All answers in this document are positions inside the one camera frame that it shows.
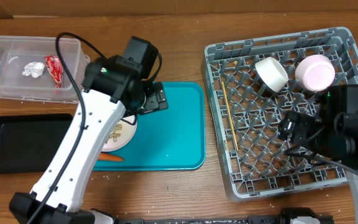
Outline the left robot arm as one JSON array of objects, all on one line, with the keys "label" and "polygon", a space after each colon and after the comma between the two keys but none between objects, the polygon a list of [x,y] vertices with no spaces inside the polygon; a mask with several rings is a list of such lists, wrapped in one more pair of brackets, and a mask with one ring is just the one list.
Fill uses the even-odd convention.
[{"label": "left robot arm", "polygon": [[168,108],[163,85],[151,74],[162,56],[149,41],[131,37],[123,55],[103,54],[85,68],[79,105],[56,154],[30,193],[14,194],[9,209],[19,223],[114,223],[97,209],[82,210],[93,167],[111,130],[126,116]]}]

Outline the rice and peanut scraps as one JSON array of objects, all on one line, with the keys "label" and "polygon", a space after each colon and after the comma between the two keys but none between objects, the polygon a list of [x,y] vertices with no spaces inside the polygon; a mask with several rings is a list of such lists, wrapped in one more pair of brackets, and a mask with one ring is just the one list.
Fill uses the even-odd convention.
[{"label": "rice and peanut scraps", "polygon": [[110,140],[113,140],[114,142],[116,142],[117,139],[121,136],[121,133],[120,133],[121,130],[122,130],[122,124],[116,124],[115,127],[110,132],[110,134],[106,140],[106,144]]}]

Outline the white bowl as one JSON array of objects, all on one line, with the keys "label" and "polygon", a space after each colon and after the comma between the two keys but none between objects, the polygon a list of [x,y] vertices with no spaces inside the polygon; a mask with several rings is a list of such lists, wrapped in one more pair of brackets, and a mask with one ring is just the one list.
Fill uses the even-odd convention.
[{"label": "white bowl", "polygon": [[278,60],[267,57],[255,64],[261,80],[275,93],[278,93],[289,81],[287,72]]},{"label": "white bowl", "polygon": [[296,70],[295,78],[302,88],[317,92],[327,89],[335,78],[335,69],[324,55],[310,55],[302,60]]}]

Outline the white tissue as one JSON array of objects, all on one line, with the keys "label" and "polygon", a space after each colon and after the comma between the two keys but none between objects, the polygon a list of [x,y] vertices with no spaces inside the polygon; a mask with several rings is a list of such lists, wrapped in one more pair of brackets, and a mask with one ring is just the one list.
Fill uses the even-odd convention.
[{"label": "white tissue", "polygon": [[22,72],[23,76],[31,76],[32,78],[38,78],[43,75],[45,64],[42,62],[31,62],[24,67]]}]

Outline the orange carrot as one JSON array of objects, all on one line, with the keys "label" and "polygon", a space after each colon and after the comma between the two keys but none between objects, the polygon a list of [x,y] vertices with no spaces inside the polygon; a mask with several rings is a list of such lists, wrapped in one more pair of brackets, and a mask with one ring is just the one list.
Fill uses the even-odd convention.
[{"label": "orange carrot", "polygon": [[113,161],[113,162],[123,162],[124,161],[124,159],[122,157],[115,156],[113,154],[104,153],[104,152],[102,152],[99,155],[98,160],[100,160],[100,161]]}]

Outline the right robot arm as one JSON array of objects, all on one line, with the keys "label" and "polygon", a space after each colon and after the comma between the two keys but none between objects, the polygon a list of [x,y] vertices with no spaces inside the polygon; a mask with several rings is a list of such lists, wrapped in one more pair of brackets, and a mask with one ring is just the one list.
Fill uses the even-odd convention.
[{"label": "right robot arm", "polygon": [[358,223],[358,85],[330,86],[318,94],[317,102],[315,116],[287,111],[278,138],[292,143],[286,156],[347,172]]}]

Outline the red snack wrapper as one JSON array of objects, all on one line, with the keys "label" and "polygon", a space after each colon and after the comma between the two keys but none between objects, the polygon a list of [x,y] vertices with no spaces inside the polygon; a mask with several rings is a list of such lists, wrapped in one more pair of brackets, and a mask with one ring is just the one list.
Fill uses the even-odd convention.
[{"label": "red snack wrapper", "polygon": [[55,87],[61,88],[63,81],[63,66],[60,59],[54,55],[45,56],[46,68],[51,75]]}]

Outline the pink plate with food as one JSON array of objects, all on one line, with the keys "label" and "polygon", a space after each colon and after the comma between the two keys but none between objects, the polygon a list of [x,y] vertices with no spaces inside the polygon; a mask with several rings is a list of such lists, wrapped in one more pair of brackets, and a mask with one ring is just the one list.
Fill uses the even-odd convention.
[{"label": "pink plate with food", "polygon": [[116,151],[124,147],[133,137],[137,129],[137,122],[134,125],[132,123],[135,121],[135,116],[130,116],[125,118],[125,121],[120,120],[117,124],[122,124],[122,130],[120,131],[121,136],[117,139],[116,142],[113,140],[108,141],[104,144],[102,151],[111,152]]}]

